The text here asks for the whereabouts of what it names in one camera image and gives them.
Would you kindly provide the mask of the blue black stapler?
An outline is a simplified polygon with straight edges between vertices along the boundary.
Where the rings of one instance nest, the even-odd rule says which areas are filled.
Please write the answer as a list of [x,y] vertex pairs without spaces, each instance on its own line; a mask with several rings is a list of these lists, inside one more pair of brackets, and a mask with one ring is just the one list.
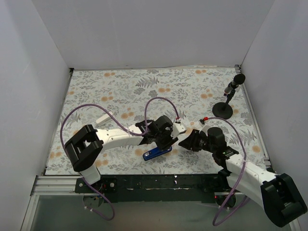
[[161,156],[161,155],[163,155],[163,154],[166,154],[166,153],[169,153],[169,152],[171,152],[171,151],[172,151],[172,147],[170,147],[170,148],[167,149],[167,150],[160,150],[158,147],[156,147],[156,148],[153,148],[153,149],[151,149],[151,150],[145,152],[145,153],[142,155],[142,157],[143,157],[144,161],[149,161],[149,160],[151,160],[151,159],[154,159],[154,158],[156,158],[156,157],[159,157],[159,156]]

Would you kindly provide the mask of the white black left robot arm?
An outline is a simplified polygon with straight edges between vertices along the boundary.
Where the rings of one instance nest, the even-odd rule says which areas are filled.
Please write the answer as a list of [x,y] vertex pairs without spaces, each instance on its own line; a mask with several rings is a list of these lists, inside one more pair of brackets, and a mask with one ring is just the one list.
[[92,125],[85,125],[65,145],[64,150],[71,161],[73,170],[86,180],[86,187],[93,193],[102,188],[99,170],[95,165],[98,155],[106,150],[139,146],[155,143],[158,150],[170,150],[179,139],[178,136],[186,132],[185,126],[179,122],[172,122],[163,115],[156,121],[147,120],[131,125],[124,131],[118,129],[95,129]]

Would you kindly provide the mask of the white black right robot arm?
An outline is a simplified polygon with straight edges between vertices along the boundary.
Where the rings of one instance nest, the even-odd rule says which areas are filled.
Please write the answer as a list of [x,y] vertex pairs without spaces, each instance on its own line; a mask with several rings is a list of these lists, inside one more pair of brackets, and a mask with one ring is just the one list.
[[194,152],[210,152],[226,172],[218,178],[218,187],[223,191],[235,187],[260,205],[276,226],[283,227],[307,213],[306,203],[289,175],[277,175],[246,162],[238,151],[227,145],[220,128],[212,127],[207,132],[194,129],[179,146]]

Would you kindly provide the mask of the black microphone on stand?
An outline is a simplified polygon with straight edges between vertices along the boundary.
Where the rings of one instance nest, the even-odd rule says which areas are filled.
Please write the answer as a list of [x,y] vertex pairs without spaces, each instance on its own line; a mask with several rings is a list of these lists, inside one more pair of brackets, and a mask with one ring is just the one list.
[[212,108],[212,113],[215,117],[223,119],[229,119],[233,115],[233,109],[229,105],[229,102],[235,95],[236,89],[245,82],[246,76],[244,74],[237,74],[233,80],[228,84],[224,90],[224,96],[226,96],[225,102],[216,103]]

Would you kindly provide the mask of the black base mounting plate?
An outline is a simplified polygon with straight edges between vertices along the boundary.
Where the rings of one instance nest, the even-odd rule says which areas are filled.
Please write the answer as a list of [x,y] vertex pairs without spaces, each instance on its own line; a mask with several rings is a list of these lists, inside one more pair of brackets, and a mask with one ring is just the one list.
[[219,174],[102,175],[92,187],[112,203],[178,202],[214,203],[216,195],[231,188]]

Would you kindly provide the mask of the white flat stick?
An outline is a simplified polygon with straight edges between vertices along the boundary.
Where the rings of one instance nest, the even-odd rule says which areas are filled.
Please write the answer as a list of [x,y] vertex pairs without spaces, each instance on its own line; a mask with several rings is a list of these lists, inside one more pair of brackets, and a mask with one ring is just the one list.
[[107,122],[109,122],[110,120],[112,120],[112,118],[108,115],[108,114],[104,114],[103,116],[99,117],[95,123],[98,126],[104,125]]

